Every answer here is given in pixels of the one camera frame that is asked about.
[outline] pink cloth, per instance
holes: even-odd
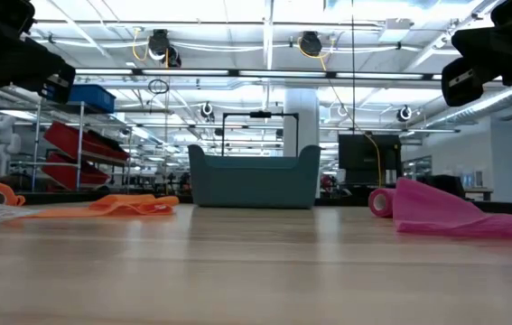
[[[393,215],[398,232],[512,238],[512,215],[484,213],[466,200],[405,178],[396,183]]]

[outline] table surface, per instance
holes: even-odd
[[[512,324],[512,241],[363,208],[0,226],[0,324]]]

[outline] pink fabric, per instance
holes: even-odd
[[[376,217],[392,218],[395,191],[392,189],[377,189],[370,193],[368,206]]]
[[[512,215],[484,213],[466,200],[405,178],[396,184],[393,215],[398,232],[512,238]]]

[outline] yellow cable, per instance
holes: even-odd
[[[310,58],[314,58],[314,59],[320,59],[320,63],[321,63],[321,67],[324,69],[324,71],[326,71],[326,64],[324,63],[324,58],[323,57],[310,57]],[[374,141],[374,139],[372,139],[372,137],[368,136],[357,124],[356,122],[354,122],[354,119],[352,118],[352,116],[349,115],[349,112],[348,110],[344,107],[344,104],[342,103],[342,101],[340,100],[340,96],[338,96],[338,93],[336,92],[336,89],[334,88],[334,86],[331,84],[331,81],[330,81],[330,85],[331,85],[331,88],[332,90],[334,91],[334,95],[336,95],[336,98],[338,99],[338,101],[340,102],[340,105],[342,105],[342,107],[346,110],[346,115],[348,116],[349,120],[352,121],[352,124],[354,125],[354,127],[356,127],[373,145],[374,147],[376,148],[376,157],[377,157],[377,163],[378,163],[378,188],[381,188],[382,187],[382,166],[380,165],[380,149],[378,148],[378,145],[376,144],[376,141]]]
[[[147,47],[145,48],[145,56],[141,59],[139,55],[137,55],[137,51],[135,50],[135,41],[137,41],[137,35],[139,35],[139,30],[135,29],[135,38],[133,39],[133,55],[136,59],[139,61],[145,61],[147,60],[147,52],[149,52],[149,37],[147,37]]]

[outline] white robot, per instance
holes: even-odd
[[[21,137],[13,133],[14,121],[13,116],[0,116],[0,177],[9,172],[11,154],[21,152]]]

